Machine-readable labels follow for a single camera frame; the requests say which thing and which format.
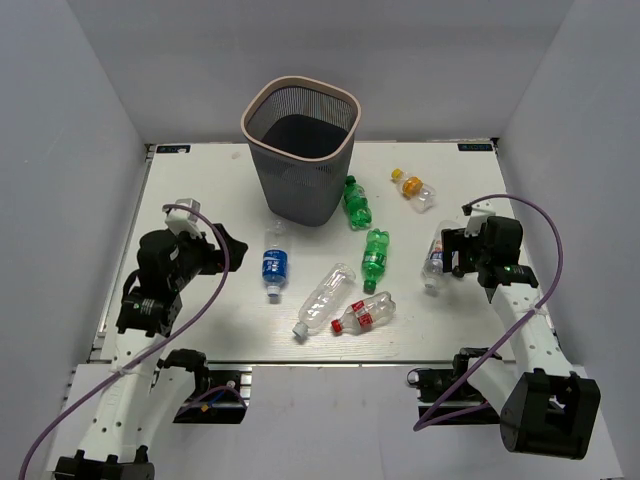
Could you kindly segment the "blue label water bottle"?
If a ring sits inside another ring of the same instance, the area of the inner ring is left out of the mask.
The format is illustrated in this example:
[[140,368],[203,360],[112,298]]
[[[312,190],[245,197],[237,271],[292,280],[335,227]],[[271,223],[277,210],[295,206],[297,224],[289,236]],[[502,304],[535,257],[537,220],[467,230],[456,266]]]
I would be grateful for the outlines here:
[[288,281],[290,237],[286,225],[274,220],[264,237],[261,277],[271,303],[279,303]]

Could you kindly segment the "clear unlabelled plastic bottle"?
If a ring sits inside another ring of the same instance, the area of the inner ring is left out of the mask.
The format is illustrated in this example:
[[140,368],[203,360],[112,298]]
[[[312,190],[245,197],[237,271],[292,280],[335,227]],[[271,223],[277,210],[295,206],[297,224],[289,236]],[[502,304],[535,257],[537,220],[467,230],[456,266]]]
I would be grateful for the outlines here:
[[316,334],[347,299],[356,281],[356,273],[346,264],[337,263],[304,301],[292,328],[296,341],[304,343]]

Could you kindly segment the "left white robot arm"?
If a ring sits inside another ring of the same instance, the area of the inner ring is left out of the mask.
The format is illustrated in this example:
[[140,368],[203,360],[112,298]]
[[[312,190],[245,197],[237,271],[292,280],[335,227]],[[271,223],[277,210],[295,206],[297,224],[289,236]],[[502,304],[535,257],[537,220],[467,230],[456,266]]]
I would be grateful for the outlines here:
[[218,244],[192,223],[141,237],[138,267],[125,281],[116,322],[115,380],[102,389],[76,453],[58,459],[55,478],[154,478],[150,449],[159,427],[211,387],[204,353],[165,350],[182,308],[180,294],[198,275],[237,271],[248,250],[222,225],[215,228]]

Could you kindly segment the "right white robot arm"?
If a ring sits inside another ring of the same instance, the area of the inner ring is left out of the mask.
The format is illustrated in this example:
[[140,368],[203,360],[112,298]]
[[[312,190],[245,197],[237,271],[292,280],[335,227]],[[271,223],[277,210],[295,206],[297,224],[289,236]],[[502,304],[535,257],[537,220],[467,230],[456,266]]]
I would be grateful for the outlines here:
[[442,234],[444,269],[457,277],[476,274],[509,336],[516,368],[507,368],[487,348],[466,347],[454,357],[452,388],[466,399],[480,394],[498,413],[508,451],[581,460],[600,404],[599,387],[577,374],[536,304],[538,281],[519,262],[520,222],[488,208],[468,217],[465,228]]

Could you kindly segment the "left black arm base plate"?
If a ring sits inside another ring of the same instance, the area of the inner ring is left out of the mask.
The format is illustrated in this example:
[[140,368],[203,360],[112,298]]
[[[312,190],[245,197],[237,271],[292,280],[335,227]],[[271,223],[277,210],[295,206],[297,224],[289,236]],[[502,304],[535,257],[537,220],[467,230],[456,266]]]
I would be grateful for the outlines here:
[[250,402],[252,367],[209,363],[206,388],[187,399],[174,418],[175,424],[239,425]]

